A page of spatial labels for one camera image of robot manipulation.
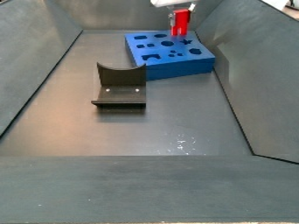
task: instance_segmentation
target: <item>black u-shaped piece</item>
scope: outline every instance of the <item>black u-shaped piece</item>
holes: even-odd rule
[[[130,69],[115,69],[98,63],[100,90],[91,103],[100,108],[146,107],[146,64]]]

